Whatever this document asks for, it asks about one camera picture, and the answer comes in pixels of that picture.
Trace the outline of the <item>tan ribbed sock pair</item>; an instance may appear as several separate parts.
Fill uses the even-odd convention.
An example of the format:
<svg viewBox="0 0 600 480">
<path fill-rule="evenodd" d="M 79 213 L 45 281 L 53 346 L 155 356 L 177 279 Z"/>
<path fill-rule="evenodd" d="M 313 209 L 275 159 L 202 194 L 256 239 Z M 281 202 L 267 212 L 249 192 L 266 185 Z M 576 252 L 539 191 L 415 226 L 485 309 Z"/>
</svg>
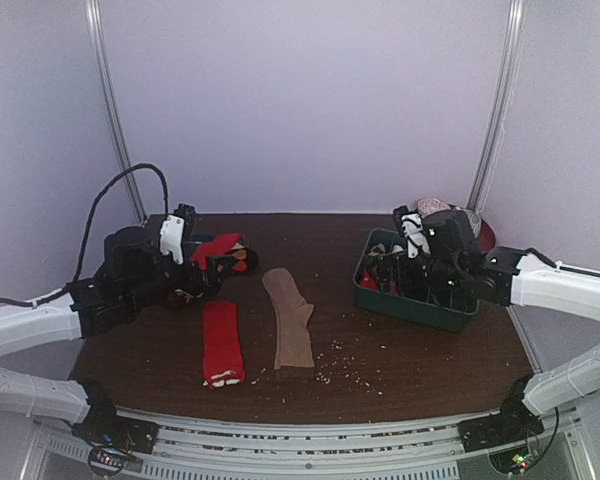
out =
<svg viewBox="0 0 600 480">
<path fill-rule="evenodd" d="M 280 381 L 314 378 L 315 363 L 308 323 L 314 305 L 299 292 L 291 273 L 274 268 L 262 277 L 276 317 L 274 370 Z"/>
</svg>

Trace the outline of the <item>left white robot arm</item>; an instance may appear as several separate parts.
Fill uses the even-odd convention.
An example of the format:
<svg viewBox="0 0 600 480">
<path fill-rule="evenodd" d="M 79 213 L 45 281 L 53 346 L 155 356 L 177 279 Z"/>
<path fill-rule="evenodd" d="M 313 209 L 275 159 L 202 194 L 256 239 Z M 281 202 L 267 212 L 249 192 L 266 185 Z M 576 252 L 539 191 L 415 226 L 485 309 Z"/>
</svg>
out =
<svg viewBox="0 0 600 480">
<path fill-rule="evenodd" d="M 105 238 L 104 260 L 93 277 L 37 299 L 0 299 L 0 357 L 106 334 L 173 294 L 204 297 L 240 262 L 243 247 L 238 234 L 192 234 L 175 216 L 158 227 L 125 227 Z M 52 380 L 0 367 L 0 411 L 85 426 L 103 444 L 124 433 L 97 382 Z"/>
</svg>

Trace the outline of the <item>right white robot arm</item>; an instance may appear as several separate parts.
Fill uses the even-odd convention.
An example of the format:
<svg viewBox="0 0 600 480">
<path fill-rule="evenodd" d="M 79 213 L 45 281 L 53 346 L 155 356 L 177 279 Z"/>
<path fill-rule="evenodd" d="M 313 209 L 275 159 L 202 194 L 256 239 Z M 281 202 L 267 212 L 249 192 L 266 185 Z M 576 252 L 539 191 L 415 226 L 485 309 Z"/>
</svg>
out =
<svg viewBox="0 0 600 480">
<path fill-rule="evenodd" d="M 425 217 L 401 206 L 392 214 L 407 242 L 417 282 L 431 291 L 459 294 L 501 306 L 531 306 L 600 322 L 600 271 L 556 262 L 534 248 L 495 247 L 483 252 L 465 211 Z M 499 440 L 515 440 L 540 416 L 600 390 L 600 343 L 522 384 L 519 403 L 493 419 Z"/>
</svg>

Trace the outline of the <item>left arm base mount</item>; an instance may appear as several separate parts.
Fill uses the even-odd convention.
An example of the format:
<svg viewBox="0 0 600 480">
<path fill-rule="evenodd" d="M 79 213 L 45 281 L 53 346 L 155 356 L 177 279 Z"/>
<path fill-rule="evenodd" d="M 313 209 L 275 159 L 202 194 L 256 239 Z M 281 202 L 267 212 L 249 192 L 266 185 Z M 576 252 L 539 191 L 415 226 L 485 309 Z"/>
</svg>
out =
<svg viewBox="0 0 600 480">
<path fill-rule="evenodd" d="M 88 411 L 81 422 L 72 425 L 72 433 L 86 442 L 113 447 L 122 452 L 151 454 L 159 427 L 156 423 L 124 417 L 103 385 L 96 380 L 81 380 Z"/>
</svg>

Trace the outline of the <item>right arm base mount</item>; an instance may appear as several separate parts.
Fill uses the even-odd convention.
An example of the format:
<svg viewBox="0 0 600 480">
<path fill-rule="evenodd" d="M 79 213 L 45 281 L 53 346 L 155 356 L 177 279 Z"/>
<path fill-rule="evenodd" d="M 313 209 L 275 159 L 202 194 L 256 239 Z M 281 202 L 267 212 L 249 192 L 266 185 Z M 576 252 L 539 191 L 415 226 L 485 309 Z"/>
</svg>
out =
<svg viewBox="0 0 600 480">
<path fill-rule="evenodd" d="M 530 379 L 531 376 L 527 375 L 513 383 L 498 413 L 458 424 L 466 453 L 522 441 L 544 432 L 540 417 L 523 404 L 524 389 Z"/>
</svg>

